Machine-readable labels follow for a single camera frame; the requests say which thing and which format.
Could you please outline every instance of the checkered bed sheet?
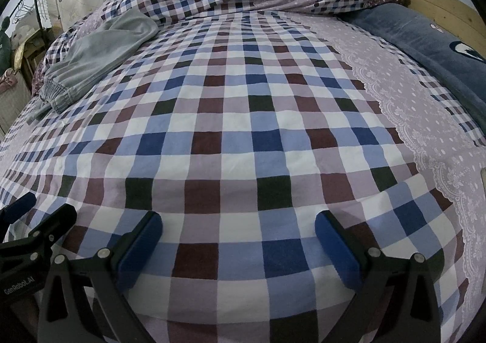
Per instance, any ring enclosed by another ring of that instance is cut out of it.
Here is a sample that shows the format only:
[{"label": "checkered bed sheet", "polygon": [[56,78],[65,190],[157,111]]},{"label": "checkered bed sheet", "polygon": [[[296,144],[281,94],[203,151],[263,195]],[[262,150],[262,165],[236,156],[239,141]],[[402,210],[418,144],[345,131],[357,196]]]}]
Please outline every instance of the checkered bed sheet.
[{"label": "checkered bed sheet", "polygon": [[[156,10],[150,0],[117,2],[105,12]],[[81,24],[53,45],[47,64],[62,59]],[[484,142],[447,90],[378,42]],[[31,107],[0,146],[0,202],[28,190],[38,198],[8,239],[68,202],[78,221],[60,251],[86,257],[145,210],[158,212],[163,236],[127,293],[157,342],[323,339],[353,295],[315,237],[324,209],[365,245],[443,258],[442,333],[458,337],[468,281],[453,204],[419,174],[335,46],[285,13],[241,8],[166,22],[63,114],[27,128]]]}]

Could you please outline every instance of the gray clothing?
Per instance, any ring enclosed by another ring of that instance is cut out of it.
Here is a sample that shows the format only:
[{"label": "gray clothing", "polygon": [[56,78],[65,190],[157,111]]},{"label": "gray clothing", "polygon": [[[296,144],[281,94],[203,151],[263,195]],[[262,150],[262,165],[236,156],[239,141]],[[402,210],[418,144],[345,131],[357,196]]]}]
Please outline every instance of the gray clothing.
[{"label": "gray clothing", "polygon": [[154,20],[131,9],[76,40],[64,59],[47,69],[40,99],[27,122],[41,119],[51,109],[62,113],[158,31]]}]

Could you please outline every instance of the green plush toy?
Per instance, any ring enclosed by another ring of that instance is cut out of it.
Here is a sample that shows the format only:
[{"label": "green plush toy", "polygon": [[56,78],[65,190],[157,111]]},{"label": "green plush toy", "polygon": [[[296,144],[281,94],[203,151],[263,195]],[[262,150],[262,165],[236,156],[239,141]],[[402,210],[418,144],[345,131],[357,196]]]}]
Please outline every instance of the green plush toy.
[{"label": "green plush toy", "polygon": [[0,31],[0,76],[10,67],[10,38],[5,31],[10,25],[10,18],[5,17],[2,21],[2,30]]}]

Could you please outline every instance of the checkered quilt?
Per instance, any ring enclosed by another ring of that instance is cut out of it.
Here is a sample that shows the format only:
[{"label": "checkered quilt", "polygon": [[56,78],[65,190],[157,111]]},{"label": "checkered quilt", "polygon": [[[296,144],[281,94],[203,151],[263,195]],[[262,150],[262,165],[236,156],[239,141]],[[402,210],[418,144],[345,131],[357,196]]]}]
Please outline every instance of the checkered quilt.
[{"label": "checkered quilt", "polygon": [[482,258],[433,167],[444,161],[450,185],[470,188],[447,161],[484,136],[450,93],[334,18],[161,2],[113,0],[104,12],[197,10],[162,21],[83,99],[28,127],[34,99],[6,135],[0,202],[38,199],[8,239],[68,202],[78,220],[59,251],[87,257],[154,210],[164,232],[127,298],[157,342],[318,342],[353,296],[315,237],[330,209],[365,245],[423,253],[441,276],[443,341],[459,338],[477,310],[479,274],[464,265]]}]

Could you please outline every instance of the pink bag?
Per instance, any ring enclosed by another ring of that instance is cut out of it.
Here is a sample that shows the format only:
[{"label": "pink bag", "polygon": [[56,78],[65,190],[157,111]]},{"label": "pink bag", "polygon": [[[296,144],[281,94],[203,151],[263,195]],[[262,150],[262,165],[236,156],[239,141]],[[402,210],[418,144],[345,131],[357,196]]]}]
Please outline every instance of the pink bag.
[{"label": "pink bag", "polygon": [[2,78],[0,78],[0,94],[13,87],[18,82],[19,81],[17,80],[17,77],[15,77],[14,70],[12,68],[8,68],[5,73],[3,73]]}]

